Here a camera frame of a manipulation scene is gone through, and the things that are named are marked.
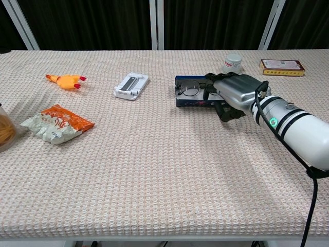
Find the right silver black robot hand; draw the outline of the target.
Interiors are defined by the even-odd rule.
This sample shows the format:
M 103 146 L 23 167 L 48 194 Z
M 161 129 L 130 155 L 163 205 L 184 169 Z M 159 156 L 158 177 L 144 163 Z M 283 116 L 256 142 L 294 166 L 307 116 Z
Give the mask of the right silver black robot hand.
M 226 74 L 208 73 L 205 78 L 212 82 L 206 90 L 216 92 L 225 103 L 215 103 L 214 107 L 222 122 L 252 115 L 255 103 L 255 91 L 262 84 L 258 79 L 246 75 L 229 72 Z

